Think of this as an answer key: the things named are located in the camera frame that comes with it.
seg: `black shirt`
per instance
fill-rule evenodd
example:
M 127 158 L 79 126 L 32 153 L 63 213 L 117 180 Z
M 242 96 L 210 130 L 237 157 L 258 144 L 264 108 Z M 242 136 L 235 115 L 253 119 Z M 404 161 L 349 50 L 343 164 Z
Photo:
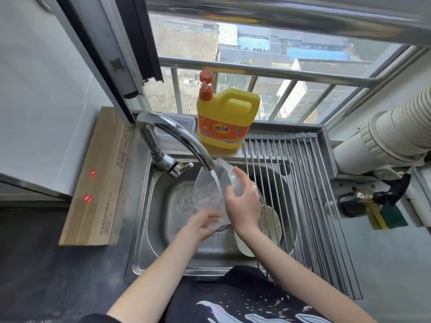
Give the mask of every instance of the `black shirt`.
M 217 282 L 183 277 L 160 320 L 164 323 L 330 323 L 251 266 L 235 266 Z M 80 323 L 119 323 L 92 314 Z

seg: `hand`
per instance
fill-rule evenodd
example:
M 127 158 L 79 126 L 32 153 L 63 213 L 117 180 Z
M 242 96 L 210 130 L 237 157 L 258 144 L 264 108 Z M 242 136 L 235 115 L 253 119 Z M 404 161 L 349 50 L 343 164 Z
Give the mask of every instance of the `hand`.
M 178 236 L 182 236 L 186 239 L 194 242 L 195 251 L 200 247 L 200 244 L 205 239 L 211 237 L 217 227 L 215 223 L 222 217 L 222 214 L 218 211 L 200 211 L 192 216 L 187 224 L 178 232 Z
M 237 197 L 232 186 L 226 189 L 226 213 L 235 232 L 241 235 L 259 228 L 260 196 L 256 184 L 241 169 L 235 167 L 234 172 L 240 176 L 244 193 Z

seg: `faucet handle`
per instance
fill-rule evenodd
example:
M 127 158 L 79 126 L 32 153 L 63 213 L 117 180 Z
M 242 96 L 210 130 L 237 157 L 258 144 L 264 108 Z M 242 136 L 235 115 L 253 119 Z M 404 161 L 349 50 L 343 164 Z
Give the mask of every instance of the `faucet handle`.
M 174 178 L 178 178 L 178 176 L 183 173 L 183 171 L 186 171 L 193 167 L 194 164 L 192 162 L 189 162 L 186 165 L 182 164 L 181 162 L 177 162 L 177 164 L 169 171 L 169 174 Z

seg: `faucet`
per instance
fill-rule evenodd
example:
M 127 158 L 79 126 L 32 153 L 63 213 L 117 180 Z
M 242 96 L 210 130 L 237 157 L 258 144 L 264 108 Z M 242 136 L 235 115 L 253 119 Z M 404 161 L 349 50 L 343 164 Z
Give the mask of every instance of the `faucet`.
M 137 116 L 136 126 L 139 129 L 143 140 L 145 140 L 150 149 L 153 163 L 159 169 L 166 171 L 171 176 L 177 178 L 183 171 L 193 168 L 193 163 L 189 162 L 187 164 L 183 164 L 173 157 L 163 153 L 154 138 L 150 125 L 167 132 L 187 147 L 189 151 L 196 156 L 206 171 L 214 169 L 215 165 L 213 158 L 191 133 L 184 129 L 180 124 L 177 124 L 175 121 L 172 121 L 161 114 L 146 111 Z

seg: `clear plastic bag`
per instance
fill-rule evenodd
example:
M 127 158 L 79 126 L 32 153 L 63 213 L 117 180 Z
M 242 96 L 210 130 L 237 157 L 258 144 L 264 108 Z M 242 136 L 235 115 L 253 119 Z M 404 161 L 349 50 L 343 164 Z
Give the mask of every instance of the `clear plastic bag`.
M 234 167 L 232 165 L 228 164 L 220 157 L 214 161 L 214 164 L 215 169 L 213 171 L 205 171 L 204 168 L 200 169 L 194 184 L 192 198 L 193 205 L 197 211 L 217 210 L 222 213 L 222 218 L 217 224 L 210 227 L 212 229 L 218 229 L 230 223 L 224 204 L 227 186 L 233 186 L 236 196 L 241 196 L 243 194 L 244 186 L 241 178 L 234 173 Z

